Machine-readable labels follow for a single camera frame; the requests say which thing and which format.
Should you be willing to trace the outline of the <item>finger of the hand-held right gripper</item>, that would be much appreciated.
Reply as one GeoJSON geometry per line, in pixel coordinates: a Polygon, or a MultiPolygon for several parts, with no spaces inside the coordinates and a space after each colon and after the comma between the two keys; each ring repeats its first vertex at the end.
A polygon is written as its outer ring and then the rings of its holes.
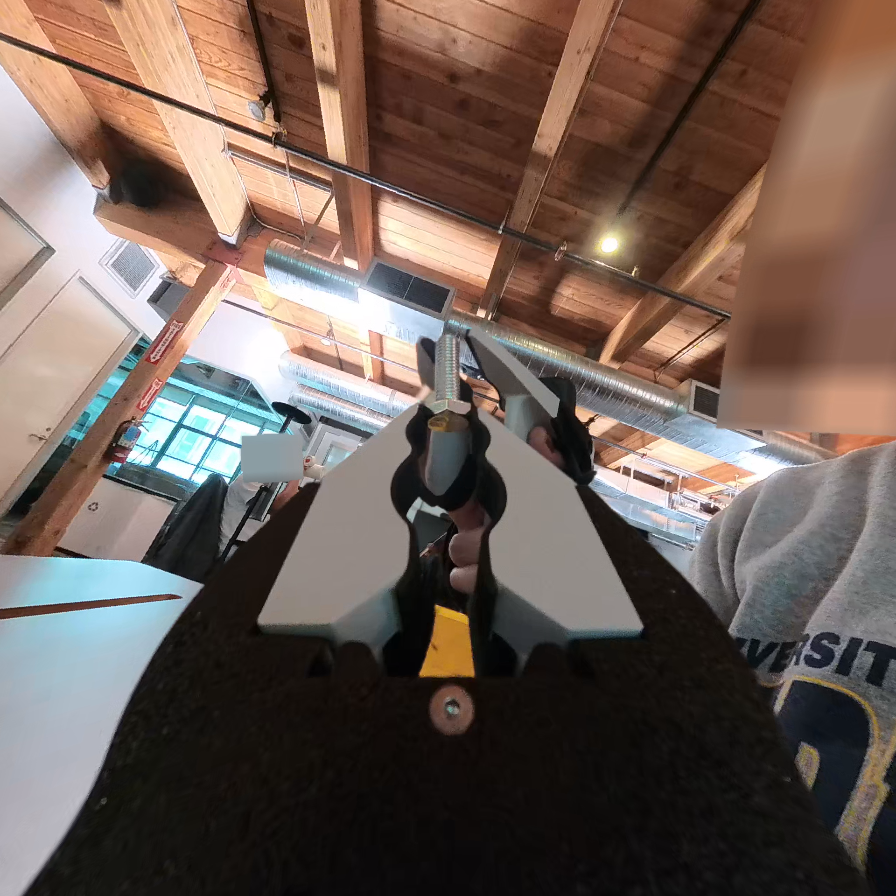
{"type": "Polygon", "coordinates": [[[556,435],[560,399],[543,382],[482,329],[468,329],[465,340],[487,382],[504,403],[504,425],[515,435],[536,427],[556,435]]]}
{"type": "MultiPolygon", "coordinates": [[[[437,340],[420,338],[417,343],[418,372],[424,387],[420,400],[429,413],[427,423],[431,411],[425,406],[424,399],[432,387],[434,343],[437,340]]],[[[423,466],[423,479],[429,492],[437,497],[445,496],[461,474],[467,457],[468,430],[462,433],[432,434],[427,426],[427,458],[423,466]]]]}

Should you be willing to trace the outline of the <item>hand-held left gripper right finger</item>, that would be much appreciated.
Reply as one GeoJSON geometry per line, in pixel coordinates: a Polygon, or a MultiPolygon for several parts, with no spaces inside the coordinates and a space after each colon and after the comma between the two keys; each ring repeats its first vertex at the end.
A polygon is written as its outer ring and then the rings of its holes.
{"type": "Polygon", "coordinates": [[[539,644],[637,638],[644,626],[574,482],[516,434],[482,418],[506,504],[488,538],[492,630],[524,666],[539,644]]]}

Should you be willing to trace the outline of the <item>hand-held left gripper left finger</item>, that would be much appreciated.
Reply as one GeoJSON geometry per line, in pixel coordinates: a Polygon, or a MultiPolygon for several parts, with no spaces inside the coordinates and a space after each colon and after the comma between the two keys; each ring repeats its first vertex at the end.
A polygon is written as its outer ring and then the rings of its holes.
{"type": "Polygon", "coordinates": [[[375,658],[399,630],[394,590],[412,556],[419,463],[411,406],[320,483],[257,619],[265,634],[365,644],[375,658]]]}

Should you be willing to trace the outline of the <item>silver hex bolt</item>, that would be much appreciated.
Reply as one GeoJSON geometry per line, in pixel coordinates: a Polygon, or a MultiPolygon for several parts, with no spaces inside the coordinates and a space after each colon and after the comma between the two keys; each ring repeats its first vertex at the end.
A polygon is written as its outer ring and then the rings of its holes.
{"type": "Polygon", "coordinates": [[[462,433],[469,427],[472,404],[462,398],[459,346],[457,337],[448,332],[434,343],[433,382],[424,399],[431,411],[427,426],[432,434],[462,433]]]}

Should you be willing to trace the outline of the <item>yellow plastic bin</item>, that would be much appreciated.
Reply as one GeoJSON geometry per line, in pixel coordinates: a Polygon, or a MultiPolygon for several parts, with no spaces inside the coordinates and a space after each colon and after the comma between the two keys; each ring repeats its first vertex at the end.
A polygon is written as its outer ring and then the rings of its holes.
{"type": "Polygon", "coordinates": [[[434,627],[420,678],[474,678],[469,618],[436,605],[434,627]]]}

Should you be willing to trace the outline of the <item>person's right hand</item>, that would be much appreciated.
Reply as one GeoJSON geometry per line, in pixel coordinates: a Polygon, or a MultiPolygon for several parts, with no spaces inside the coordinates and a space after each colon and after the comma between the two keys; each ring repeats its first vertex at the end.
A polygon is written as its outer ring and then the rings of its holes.
{"type": "Polygon", "coordinates": [[[490,518],[474,497],[450,511],[449,516],[456,528],[448,548],[452,565],[450,584],[454,590],[470,597],[476,589],[479,556],[490,518]]]}

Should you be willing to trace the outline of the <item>dark jacket on chair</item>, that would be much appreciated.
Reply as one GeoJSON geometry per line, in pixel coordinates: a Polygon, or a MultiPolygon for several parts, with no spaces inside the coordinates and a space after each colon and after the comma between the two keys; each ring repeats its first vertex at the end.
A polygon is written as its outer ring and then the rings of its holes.
{"type": "Polygon", "coordinates": [[[203,583],[218,559],[220,522],[228,483],[212,473],[175,506],[150,544],[142,563],[203,583]]]}

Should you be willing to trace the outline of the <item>paned window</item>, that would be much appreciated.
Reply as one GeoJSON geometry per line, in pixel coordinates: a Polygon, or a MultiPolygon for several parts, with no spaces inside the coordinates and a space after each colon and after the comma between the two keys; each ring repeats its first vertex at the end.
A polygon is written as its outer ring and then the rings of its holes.
{"type": "Polygon", "coordinates": [[[230,483],[241,471],[243,437],[275,433],[282,421],[249,380],[187,357],[145,412],[127,460],[108,474],[184,499],[208,476],[230,483]]]}

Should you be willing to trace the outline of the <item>red fire extinguisher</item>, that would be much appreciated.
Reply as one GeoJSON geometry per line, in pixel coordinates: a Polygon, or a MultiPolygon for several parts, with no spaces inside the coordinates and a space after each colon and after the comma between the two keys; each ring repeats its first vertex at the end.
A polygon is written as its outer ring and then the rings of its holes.
{"type": "Polygon", "coordinates": [[[134,446],[139,442],[144,424],[141,419],[130,419],[122,422],[113,434],[113,437],[103,454],[104,461],[109,464],[123,464],[127,462],[134,446]]]}

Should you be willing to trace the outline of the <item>person's grey printed sweatshirt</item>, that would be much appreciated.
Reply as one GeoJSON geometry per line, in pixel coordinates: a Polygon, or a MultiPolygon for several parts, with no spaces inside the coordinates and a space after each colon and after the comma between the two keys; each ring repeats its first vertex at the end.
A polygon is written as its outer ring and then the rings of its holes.
{"type": "Polygon", "coordinates": [[[872,891],[894,894],[894,442],[747,488],[688,575],[770,689],[824,823],[872,891]]]}

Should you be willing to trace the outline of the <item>white door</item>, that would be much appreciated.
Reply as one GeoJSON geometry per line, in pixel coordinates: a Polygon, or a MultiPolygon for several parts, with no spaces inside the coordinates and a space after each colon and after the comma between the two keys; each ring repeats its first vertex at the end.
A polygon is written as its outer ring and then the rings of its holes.
{"type": "Polygon", "coordinates": [[[2,354],[1,510],[59,445],[139,331],[74,274],[2,354]]]}
{"type": "Polygon", "coordinates": [[[17,211],[1,200],[1,308],[54,256],[55,250],[17,211]]]}

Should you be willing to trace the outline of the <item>large silver air duct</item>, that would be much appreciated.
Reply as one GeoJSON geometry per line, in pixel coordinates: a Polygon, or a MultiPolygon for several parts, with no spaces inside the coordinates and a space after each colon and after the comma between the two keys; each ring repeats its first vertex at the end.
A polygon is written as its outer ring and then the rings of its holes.
{"type": "Polygon", "coordinates": [[[445,328],[460,336],[471,328],[485,330],[534,375],[570,379],[582,408],[719,461],[753,472],[805,463],[791,444],[717,427],[696,412],[690,387],[653,385],[473,315],[454,312],[440,319],[404,307],[368,292],[356,278],[312,261],[285,241],[275,239],[268,245],[263,268],[277,295],[409,344],[422,337],[436,340],[445,328]]]}

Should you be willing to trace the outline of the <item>wooden support post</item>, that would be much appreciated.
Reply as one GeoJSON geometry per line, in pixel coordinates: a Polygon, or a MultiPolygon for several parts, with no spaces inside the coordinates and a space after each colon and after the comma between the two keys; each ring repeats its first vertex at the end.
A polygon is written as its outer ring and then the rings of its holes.
{"type": "Polygon", "coordinates": [[[196,283],[100,413],[39,500],[7,538],[2,554],[50,556],[112,463],[113,442],[140,422],[220,302],[240,282],[239,254],[208,246],[196,283]]]}

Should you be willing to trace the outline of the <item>black wall speaker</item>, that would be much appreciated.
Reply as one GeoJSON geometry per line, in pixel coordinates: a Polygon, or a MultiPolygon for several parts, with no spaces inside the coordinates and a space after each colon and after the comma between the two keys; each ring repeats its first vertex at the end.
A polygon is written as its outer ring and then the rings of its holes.
{"type": "Polygon", "coordinates": [[[148,298],[148,305],[163,321],[167,321],[189,291],[189,286],[175,280],[163,278],[148,298]]]}

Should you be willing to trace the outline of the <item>white wall vent grille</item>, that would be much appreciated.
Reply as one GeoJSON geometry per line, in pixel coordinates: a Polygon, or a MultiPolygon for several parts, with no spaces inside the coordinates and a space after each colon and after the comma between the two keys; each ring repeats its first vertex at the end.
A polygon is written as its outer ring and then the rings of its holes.
{"type": "Polygon", "coordinates": [[[150,249],[119,238],[98,261],[107,274],[130,297],[139,297],[147,287],[158,284],[163,265],[150,249]]]}

